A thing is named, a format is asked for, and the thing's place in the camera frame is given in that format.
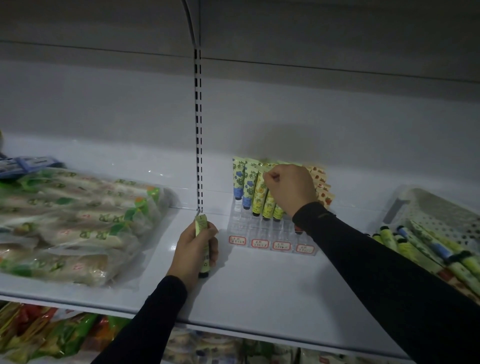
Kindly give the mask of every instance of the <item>lower shelf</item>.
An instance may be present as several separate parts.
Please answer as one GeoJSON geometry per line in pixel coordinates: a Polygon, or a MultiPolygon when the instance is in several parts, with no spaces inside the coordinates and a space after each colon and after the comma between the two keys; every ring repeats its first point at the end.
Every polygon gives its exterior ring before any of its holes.
{"type": "MultiPolygon", "coordinates": [[[[1,275],[0,299],[133,317],[167,272],[195,214],[171,208],[151,245],[111,288],[1,275]]],[[[219,229],[220,258],[190,294],[180,324],[311,349],[407,357],[321,251],[305,256],[234,246],[228,243],[229,216],[207,216],[219,229]]]]}

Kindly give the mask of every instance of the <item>person's left arm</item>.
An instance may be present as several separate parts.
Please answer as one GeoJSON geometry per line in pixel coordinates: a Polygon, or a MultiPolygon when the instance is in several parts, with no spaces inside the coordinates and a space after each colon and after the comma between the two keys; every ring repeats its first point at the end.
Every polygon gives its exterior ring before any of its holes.
{"type": "Polygon", "coordinates": [[[210,245],[210,266],[218,258],[216,227],[195,237],[195,223],[181,234],[173,262],[167,276],[161,280],[144,305],[123,328],[115,340],[103,350],[92,364],[106,363],[160,363],[177,315],[183,307],[187,293],[198,281],[204,260],[204,247],[210,245]]]}

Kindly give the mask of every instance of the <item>red-bordered label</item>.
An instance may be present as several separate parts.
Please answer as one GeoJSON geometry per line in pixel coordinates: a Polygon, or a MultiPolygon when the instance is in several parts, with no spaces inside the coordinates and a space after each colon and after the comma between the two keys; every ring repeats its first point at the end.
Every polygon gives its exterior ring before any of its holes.
{"type": "Polygon", "coordinates": [[[230,244],[235,244],[235,245],[246,245],[247,244],[247,238],[243,236],[235,236],[235,235],[230,235],[228,238],[228,242],[230,244]]]}
{"type": "Polygon", "coordinates": [[[273,242],[272,248],[274,250],[290,250],[292,248],[292,244],[289,242],[273,242]]]}
{"type": "Polygon", "coordinates": [[[252,247],[254,248],[267,249],[269,245],[270,242],[268,240],[252,239],[252,247]]]}
{"type": "Polygon", "coordinates": [[[313,254],[315,247],[313,245],[298,244],[295,251],[297,253],[313,254]]]}

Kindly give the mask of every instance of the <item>clear acrylic display rack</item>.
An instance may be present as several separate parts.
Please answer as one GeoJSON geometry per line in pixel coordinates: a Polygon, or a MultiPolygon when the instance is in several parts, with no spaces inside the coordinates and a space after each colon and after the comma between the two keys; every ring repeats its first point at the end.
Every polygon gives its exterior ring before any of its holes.
{"type": "Polygon", "coordinates": [[[419,187],[406,187],[383,222],[392,231],[410,220],[480,254],[480,215],[419,187]]]}
{"type": "Polygon", "coordinates": [[[315,255],[318,247],[305,232],[295,232],[294,224],[284,215],[280,221],[254,216],[243,208],[241,200],[232,201],[228,220],[228,242],[259,250],[315,255]]]}

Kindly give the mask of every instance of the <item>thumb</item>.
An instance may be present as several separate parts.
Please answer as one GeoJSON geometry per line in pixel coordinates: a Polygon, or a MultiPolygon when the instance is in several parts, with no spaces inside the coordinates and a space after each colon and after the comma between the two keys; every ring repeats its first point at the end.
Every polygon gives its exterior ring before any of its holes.
{"type": "Polygon", "coordinates": [[[270,173],[264,172],[264,181],[265,181],[265,185],[269,190],[275,190],[276,181],[274,180],[274,178],[270,173]]]}
{"type": "Polygon", "coordinates": [[[207,246],[208,241],[212,239],[217,233],[218,230],[216,228],[204,229],[195,237],[195,239],[192,240],[192,244],[195,244],[199,248],[203,249],[207,246]]]}

